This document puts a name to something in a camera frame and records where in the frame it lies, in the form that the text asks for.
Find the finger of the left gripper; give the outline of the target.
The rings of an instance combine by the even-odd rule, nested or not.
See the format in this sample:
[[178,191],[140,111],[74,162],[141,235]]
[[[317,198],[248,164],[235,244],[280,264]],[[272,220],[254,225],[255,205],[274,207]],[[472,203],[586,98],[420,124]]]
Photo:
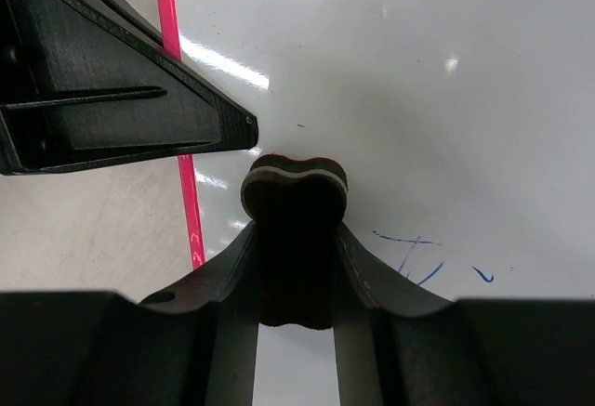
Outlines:
[[1,0],[1,171],[248,150],[256,117],[169,57],[126,0]]

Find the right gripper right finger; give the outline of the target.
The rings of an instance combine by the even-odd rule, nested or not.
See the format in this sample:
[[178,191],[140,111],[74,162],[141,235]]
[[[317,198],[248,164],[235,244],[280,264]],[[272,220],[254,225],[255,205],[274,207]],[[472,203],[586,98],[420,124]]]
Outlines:
[[334,236],[344,405],[590,405],[590,300],[463,299],[415,285],[347,229]]

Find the black whiteboard eraser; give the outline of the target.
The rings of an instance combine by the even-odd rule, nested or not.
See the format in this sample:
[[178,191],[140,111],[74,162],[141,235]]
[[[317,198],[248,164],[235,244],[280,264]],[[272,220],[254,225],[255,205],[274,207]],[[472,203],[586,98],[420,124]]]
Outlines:
[[329,158],[267,154],[251,165],[241,202],[257,230],[262,324],[331,328],[333,235],[347,196],[347,175]]

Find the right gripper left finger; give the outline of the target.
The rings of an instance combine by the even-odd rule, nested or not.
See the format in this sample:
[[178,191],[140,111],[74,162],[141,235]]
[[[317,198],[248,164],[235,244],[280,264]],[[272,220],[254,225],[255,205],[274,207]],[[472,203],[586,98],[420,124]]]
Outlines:
[[111,292],[1,296],[5,405],[248,405],[257,233],[133,303]]

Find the pink framed whiteboard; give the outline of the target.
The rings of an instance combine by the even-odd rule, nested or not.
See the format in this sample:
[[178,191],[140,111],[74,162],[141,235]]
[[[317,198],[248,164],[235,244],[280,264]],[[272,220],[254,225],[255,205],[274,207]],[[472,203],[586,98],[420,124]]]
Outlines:
[[258,119],[194,159],[204,254],[265,153],[324,156],[374,255],[460,297],[594,296],[594,0],[176,0],[184,61]]

